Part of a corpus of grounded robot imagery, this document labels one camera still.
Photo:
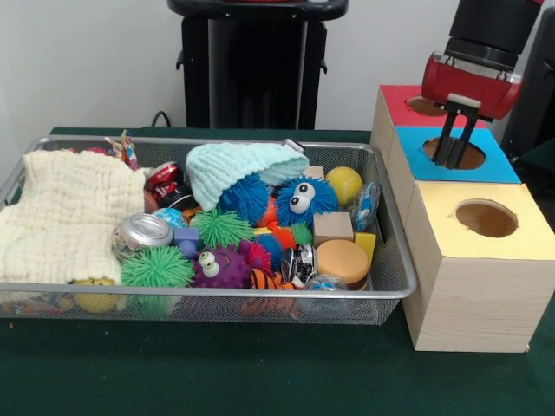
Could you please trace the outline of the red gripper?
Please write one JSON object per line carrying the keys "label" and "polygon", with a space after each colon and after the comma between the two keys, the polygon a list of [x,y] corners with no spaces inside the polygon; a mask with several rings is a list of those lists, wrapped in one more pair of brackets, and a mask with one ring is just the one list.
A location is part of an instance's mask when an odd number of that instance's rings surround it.
{"label": "red gripper", "polygon": [[[503,119],[512,109],[522,87],[522,76],[505,70],[434,52],[424,70],[421,92],[424,98],[440,103],[447,111],[432,161],[437,166],[458,169],[476,126],[484,119]],[[467,122],[450,150],[450,134],[460,113]]]}

